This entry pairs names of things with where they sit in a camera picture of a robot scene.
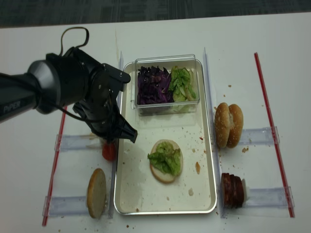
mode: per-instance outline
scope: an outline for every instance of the bread crumb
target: bread crumb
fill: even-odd
[[[189,193],[189,196],[192,196],[192,195],[193,195],[193,190],[192,190],[192,188],[188,190],[188,193]]]
[[[195,164],[195,169],[196,169],[196,173],[200,174],[201,167],[200,167],[198,162],[196,162],[196,164]]]

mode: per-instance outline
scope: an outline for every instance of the gray carpet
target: gray carpet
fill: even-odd
[[[311,0],[0,0],[0,27],[311,11]]]

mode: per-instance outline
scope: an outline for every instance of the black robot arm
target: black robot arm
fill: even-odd
[[[83,46],[87,41],[88,31]],[[0,122],[28,109],[43,114],[56,109],[66,112],[62,108],[74,103],[80,117],[73,117],[85,121],[99,137],[135,142],[137,131],[120,114],[116,101],[131,77],[100,64],[79,47],[70,48],[64,56],[62,52],[47,54],[46,60],[33,62],[23,75],[0,74]]]

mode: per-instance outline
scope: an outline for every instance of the red stick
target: red stick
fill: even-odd
[[[268,113],[270,127],[274,129],[275,126],[274,126],[274,122],[273,122],[273,118],[272,118],[270,104],[269,104],[269,101],[268,101],[268,95],[267,95],[267,91],[266,91],[266,86],[265,86],[264,81],[263,81],[263,75],[262,75],[262,71],[261,71],[261,66],[260,66],[260,62],[259,62],[258,53],[255,52],[254,53],[254,57],[255,57],[255,61],[256,61],[256,66],[257,66],[259,80],[260,80],[260,84],[261,84],[261,88],[262,88],[264,102],[266,104],[266,109],[267,109],[267,113]],[[274,139],[274,142],[276,142],[276,135],[274,133],[273,133],[273,139]],[[277,143],[275,143],[274,145],[275,145],[275,148],[276,148],[276,156],[277,156],[278,166],[279,166],[280,172],[281,172],[281,177],[282,177],[283,187],[284,187],[285,194],[286,194],[287,204],[289,206],[288,207],[288,211],[290,213],[290,217],[295,217],[292,200],[291,200],[291,198],[290,198],[290,196],[289,196],[289,194],[287,192],[288,184],[287,184],[285,170],[284,170],[284,166],[283,166],[283,162],[282,162],[280,147],[279,147],[279,145]]]
[[[54,156],[54,162],[53,162],[53,167],[52,167],[52,172],[51,172],[51,178],[50,178],[50,186],[49,186],[49,191],[48,191],[48,202],[47,202],[47,208],[46,208],[46,212],[45,212],[45,216],[43,216],[43,221],[42,221],[42,226],[45,227],[48,223],[48,211],[49,211],[49,207],[50,207],[50,201],[51,201],[51,196],[52,196],[52,190],[53,190],[53,177],[54,177],[54,173],[56,170],[56,165],[57,165],[57,160],[58,160],[58,155],[59,155],[59,147],[60,147],[60,142],[62,140],[62,134],[63,134],[63,129],[64,129],[64,124],[65,124],[65,116],[66,114],[63,113],[62,115],[62,120],[60,122],[60,127],[59,127],[59,138],[58,138],[58,145],[57,145],[57,150],[55,151],[55,156]]]

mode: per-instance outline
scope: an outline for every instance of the cherry tomato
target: cherry tomato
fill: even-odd
[[[102,156],[108,161],[116,159],[116,147],[114,143],[105,143],[102,150]]]

